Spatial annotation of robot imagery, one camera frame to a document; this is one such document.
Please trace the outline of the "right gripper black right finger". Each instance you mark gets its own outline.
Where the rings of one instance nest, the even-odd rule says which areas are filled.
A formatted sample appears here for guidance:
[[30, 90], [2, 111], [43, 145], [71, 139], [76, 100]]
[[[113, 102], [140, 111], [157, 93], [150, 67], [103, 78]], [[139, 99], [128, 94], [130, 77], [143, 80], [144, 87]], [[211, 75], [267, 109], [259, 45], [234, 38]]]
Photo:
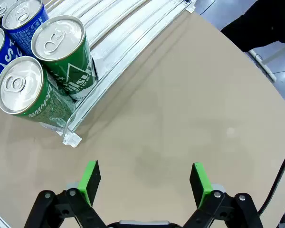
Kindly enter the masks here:
[[231, 197], [213, 189], [202, 163], [193, 163], [190, 184], [197, 209], [184, 228], [209, 228], [215, 220], [224, 221], [228, 228], [263, 227], [251, 196], [238, 193]]

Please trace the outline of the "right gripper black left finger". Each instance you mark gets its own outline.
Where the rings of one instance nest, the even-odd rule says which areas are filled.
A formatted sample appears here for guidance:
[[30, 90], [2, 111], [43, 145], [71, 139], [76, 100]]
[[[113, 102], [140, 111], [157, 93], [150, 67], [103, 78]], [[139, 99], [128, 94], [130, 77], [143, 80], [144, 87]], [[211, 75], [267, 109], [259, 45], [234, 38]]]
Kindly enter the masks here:
[[25, 223], [26, 228], [59, 228], [66, 218], [75, 218], [81, 228], [105, 228], [107, 225], [93, 209], [101, 180], [98, 161], [90, 161], [76, 188], [56, 195], [41, 191]]

